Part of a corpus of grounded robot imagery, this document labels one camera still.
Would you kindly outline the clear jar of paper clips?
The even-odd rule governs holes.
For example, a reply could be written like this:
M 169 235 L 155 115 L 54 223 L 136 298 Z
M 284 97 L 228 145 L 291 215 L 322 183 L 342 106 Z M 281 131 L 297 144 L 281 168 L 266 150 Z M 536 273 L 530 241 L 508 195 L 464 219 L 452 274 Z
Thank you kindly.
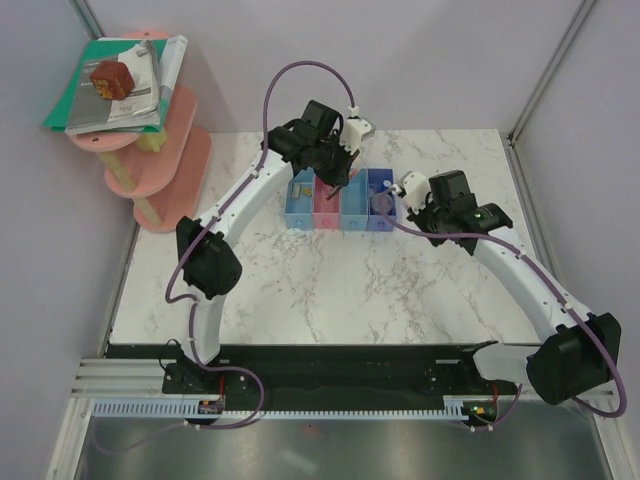
M 395 203 L 392 195 L 388 193 L 379 193 L 371 198 L 371 209 L 375 215 L 394 215 Z

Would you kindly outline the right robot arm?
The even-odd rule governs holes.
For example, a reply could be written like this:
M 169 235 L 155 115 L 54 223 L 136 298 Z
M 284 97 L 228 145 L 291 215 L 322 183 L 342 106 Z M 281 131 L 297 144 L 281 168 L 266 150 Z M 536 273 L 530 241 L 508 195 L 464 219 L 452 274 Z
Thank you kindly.
M 439 246 L 452 241 L 484 265 L 511 294 L 531 323 L 536 346 L 488 343 L 458 368 L 467 392 L 483 392 L 494 380 L 532 387 L 558 405 L 609 381 L 617 370 L 621 326 L 609 313 L 596 315 L 576 300 L 525 251 L 512 219 L 494 203 L 481 205 L 465 173 L 427 178 L 405 174 L 396 187 L 415 233 Z

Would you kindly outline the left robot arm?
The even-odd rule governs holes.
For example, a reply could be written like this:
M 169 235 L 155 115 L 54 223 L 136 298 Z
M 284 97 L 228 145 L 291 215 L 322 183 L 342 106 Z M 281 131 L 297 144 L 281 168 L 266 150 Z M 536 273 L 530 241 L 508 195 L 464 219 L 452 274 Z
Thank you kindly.
M 310 101 L 302 116 L 265 134 L 261 150 L 233 187 L 199 219 L 182 218 L 176 228 L 179 262 L 173 279 L 187 285 L 192 302 L 183 351 L 191 362 L 185 382 L 208 393 L 219 382 L 211 363 L 221 349 L 220 325 L 227 294 L 242 265 L 234 248 L 264 204 L 298 173 L 313 172 L 331 187 L 348 184 L 352 164 L 373 124 L 352 107 L 348 116 Z

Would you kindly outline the pink drawer box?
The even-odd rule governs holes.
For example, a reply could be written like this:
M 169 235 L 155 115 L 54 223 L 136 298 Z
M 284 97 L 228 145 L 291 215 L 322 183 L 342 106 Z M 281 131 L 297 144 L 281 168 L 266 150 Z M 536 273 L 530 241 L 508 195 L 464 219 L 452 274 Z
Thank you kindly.
M 312 198 L 312 221 L 316 230 L 340 229 L 340 196 L 336 194 L 328 199 L 335 190 L 319 177 L 314 177 Z

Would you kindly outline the light blue drawer box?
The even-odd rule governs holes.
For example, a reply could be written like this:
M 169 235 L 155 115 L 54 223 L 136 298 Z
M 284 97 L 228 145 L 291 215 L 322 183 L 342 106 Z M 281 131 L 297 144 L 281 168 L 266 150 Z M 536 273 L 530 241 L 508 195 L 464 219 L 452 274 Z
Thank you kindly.
M 284 208 L 284 221 L 288 229 L 308 231 L 313 229 L 312 198 L 304 196 L 300 190 L 300 197 L 293 199 L 292 187 L 298 184 L 303 187 L 311 187 L 313 190 L 314 172 L 311 169 L 302 170 L 288 184 Z

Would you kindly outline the sky blue drawer box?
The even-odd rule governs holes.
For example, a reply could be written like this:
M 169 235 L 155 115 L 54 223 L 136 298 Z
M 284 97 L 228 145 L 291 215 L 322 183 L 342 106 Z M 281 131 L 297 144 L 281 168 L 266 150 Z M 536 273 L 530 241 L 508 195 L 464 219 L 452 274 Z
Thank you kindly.
M 343 231 L 364 231 L 369 215 L 368 174 L 361 169 L 341 190 L 340 229 Z

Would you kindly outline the purple drawer box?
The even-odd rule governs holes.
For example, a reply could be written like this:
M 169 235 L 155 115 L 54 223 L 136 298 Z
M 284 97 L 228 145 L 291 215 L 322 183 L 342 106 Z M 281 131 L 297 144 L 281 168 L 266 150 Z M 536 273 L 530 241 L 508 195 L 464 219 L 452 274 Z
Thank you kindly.
M 388 191 L 382 191 L 382 181 L 387 179 L 392 181 L 392 185 L 394 184 L 394 173 L 390 168 L 369 168 L 367 170 L 368 173 L 368 196 L 369 196 L 369 220 L 367 224 L 368 231 L 376 231 L 376 232 L 391 232 L 394 229 L 394 225 L 389 222 L 389 219 L 396 220 L 397 219 L 397 209 L 396 209 L 396 200 L 394 194 L 389 189 Z M 388 193 L 393 196 L 395 209 L 394 215 L 391 216 L 379 216 L 375 215 L 371 209 L 371 198 L 373 195 L 379 193 Z

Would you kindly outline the pink tiered shelf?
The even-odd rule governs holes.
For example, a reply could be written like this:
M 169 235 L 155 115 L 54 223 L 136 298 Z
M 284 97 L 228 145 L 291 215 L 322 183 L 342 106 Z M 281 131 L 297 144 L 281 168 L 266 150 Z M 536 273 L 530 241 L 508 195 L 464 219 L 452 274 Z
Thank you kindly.
M 160 133 L 71 138 L 98 156 L 109 189 L 133 201 L 136 222 L 151 232 L 173 231 L 182 217 L 195 214 L 212 145 L 209 133 L 194 125 L 197 109 L 194 92 L 178 85 Z

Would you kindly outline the red brown cube box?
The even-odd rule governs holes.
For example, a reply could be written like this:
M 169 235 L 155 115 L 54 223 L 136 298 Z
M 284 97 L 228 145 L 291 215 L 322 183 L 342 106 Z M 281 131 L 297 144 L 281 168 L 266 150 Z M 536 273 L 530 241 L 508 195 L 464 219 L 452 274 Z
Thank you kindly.
M 105 100 L 124 100 L 135 86 L 127 65 L 119 61 L 101 61 L 89 78 L 99 96 Z

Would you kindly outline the grey manual booklet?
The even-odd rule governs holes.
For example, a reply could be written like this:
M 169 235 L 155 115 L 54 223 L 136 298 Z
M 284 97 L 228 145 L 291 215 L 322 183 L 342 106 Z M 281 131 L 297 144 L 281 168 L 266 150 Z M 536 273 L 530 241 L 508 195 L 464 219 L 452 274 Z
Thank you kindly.
M 127 65 L 135 86 L 124 100 L 105 100 L 93 86 L 89 76 L 104 60 L 119 61 Z M 158 126 L 161 120 L 161 106 L 156 70 L 155 54 L 141 44 L 136 44 L 115 56 L 84 61 L 80 68 L 65 132 L 69 135 L 81 135 Z

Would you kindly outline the green folder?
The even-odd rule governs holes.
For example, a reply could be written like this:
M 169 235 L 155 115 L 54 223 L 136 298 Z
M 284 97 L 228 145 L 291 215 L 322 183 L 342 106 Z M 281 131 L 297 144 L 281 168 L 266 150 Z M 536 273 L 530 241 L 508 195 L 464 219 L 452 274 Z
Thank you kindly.
M 80 60 L 72 74 L 71 80 L 69 81 L 66 89 L 60 96 L 56 105 L 53 107 L 53 109 L 51 110 L 47 118 L 44 120 L 43 126 L 53 131 L 60 131 L 60 132 L 66 133 L 65 132 L 66 123 L 69 117 L 73 95 L 79 79 L 80 68 L 82 67 L 82 63 L 84 61 L 90 60 L 90 59 L 99 59 L 107 56 L 115 56 L 121 52 L 125 52 L 129 50 L 130 48 L 134 47 L 134 45 L 136 44 L 141 44 L 144 47 L 146 47 L 146 49 L 150 50 L 155 54 L 155 58 L 156 58 L 156 48 L 152 41 L 145 40 L 140 43 L 137 43 L 132 40 L 125 40 L 124 38 L 102 38 L 99 40 L 94 40 L 89 42 L 85 47 L 83 53 L 81 54 Z M 157 133 L 160 130 L 162 130 L 162 128 L 164 127 L 167 114 L 168 114 L 168 111 L 164 112 L 161 107 L 161 110 L 160 110 L 161 120 L 158 126 L 147 126 L 145 128 L 138 129 L 138 130 L 128 129 L 126 131 L 124 130 L 107 130 L 107 131 Z

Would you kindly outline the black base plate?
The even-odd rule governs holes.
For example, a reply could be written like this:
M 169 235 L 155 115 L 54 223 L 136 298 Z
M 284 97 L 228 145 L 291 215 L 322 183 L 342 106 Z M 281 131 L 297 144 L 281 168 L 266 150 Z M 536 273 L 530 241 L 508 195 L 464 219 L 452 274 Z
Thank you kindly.
M 177 345 L 113 345 L 109 359 L 154 360 L 165 394 L 221 394 L 233 407 L 440 407 L 447 396 L 506 399 L 515 384 L 473 372 L 469 346 L 225 345 L 206 372 Z

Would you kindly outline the aluminium rail frame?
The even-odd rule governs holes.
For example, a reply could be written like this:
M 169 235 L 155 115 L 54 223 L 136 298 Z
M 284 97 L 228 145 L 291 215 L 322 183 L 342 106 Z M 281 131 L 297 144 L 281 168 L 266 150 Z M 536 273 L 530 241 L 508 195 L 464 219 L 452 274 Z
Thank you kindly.
M 427 344 L 536 336 L 507 291 L 453 245 L 404 233 L 296 232 L 255 220 L 222 337 L 240 344 Z M 447 422 L 271 419 L 200 432 L 164 417 L 155 359 L 81 361 L 56 479 L 607 479 L 599 423 L 526 392 L 492 432 Z

